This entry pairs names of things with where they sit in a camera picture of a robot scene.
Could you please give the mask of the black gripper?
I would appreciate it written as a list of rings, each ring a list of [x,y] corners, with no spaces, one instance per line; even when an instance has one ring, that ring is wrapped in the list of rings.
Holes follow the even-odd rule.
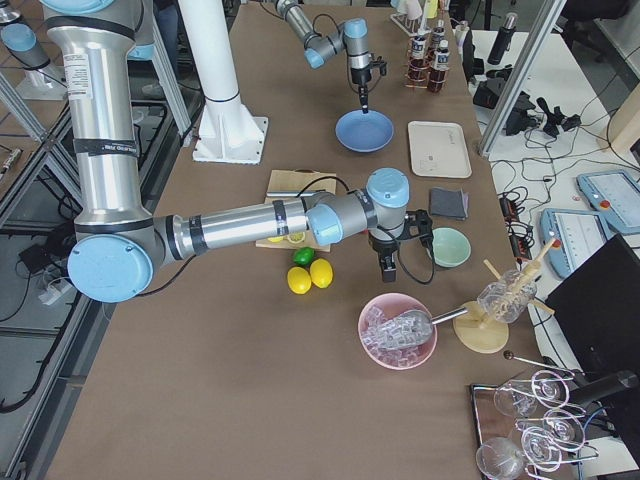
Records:
[[[376,228],[368,231],[371,248],[377,253],[383,282],[395,281],[397,267],[394,255],[400,249],[400,240],[389,230]]]
[[[358,86],[358,97],[363,114],[369,113],[368,83],[371,81],[371,55],[361,54],[349,57],[351,81]]]

